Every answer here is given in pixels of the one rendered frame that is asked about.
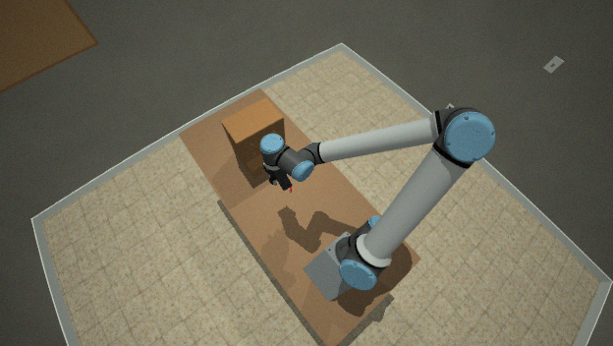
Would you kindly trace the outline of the brown chest of drawers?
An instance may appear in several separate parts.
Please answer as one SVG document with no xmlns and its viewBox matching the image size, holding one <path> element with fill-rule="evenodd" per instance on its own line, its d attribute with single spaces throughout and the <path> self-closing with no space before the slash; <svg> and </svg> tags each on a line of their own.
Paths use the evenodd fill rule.
<svg viewBox="0 0 613 346">
<path fill-rule="evenodd" d="M 248 172 L 248 167 L 246 166 L 246 162 L 242 156 L 242 154 L 245 152 L 241 153 L 239 146 L 237 146 L 238 143 L 258 132 L 260 132 L 262 138 L 261 130 L 281 119 L 283 119 L 284 143 L 286 143 L 284 117 L 267 99 L 267 97 L 221 121 L 227 137 L 230 134 L 234 140 L 231 143 L 234 152 L 239 157 Z"/>
</svg>

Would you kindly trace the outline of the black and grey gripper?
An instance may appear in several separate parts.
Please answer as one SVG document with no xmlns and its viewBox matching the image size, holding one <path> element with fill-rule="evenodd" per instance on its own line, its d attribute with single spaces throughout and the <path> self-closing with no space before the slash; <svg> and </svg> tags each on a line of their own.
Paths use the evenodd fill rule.
<svg viewBox="0 0 613 346">
<path fill-rule="evenodd" d="M 266 167 L 265 167 L 265 165 L 263 165 L 263 167 L 264 167 L 264 169 L 266 168 Z M 267 169 L 267 168 L 266 168 L 266 169 Z M 268 170 L 269 172 L 267 172 L 267 170 Z M 267 169 L 267 170 L 265 170 L 265 171 L 268 173 L 268 175 L 269 175 L 269 177 L 270 177 L 270 178 L 269 178 L 269 182 L 270 182 L 272 185 L 277 186 L 277 183 L 276 183 L 276 182 L 277 182 L 277 180 L 276 180 L 275 176 L 273 175 L 272 171 L 271 171 L 271 170 L 269 170 L 269 169 Z"/>
</svg>

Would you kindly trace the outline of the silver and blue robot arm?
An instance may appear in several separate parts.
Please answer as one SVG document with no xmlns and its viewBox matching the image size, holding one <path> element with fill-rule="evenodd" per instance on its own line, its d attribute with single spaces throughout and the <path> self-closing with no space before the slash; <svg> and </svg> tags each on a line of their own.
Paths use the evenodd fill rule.
<svg viewBox="0 0 613 346">
<path fill-rule="evenodd" d="M 262 138 L 260 150 L 263 165 L 286 191 L 292 187 L 286 173 L 302 182 L 317 164 L 434 143 L 385 212 L 336 244 L 341 277 L 353 288 L 367 291 L 391 262 L 391 254 L 464 172 L 492 150 L 495 131 L 490 124 L 475 108 L 455 107 L 434 111 L 428 118 L 311 143 L 297 152 L 281 136 L 269 134 Z"/>
</svg>

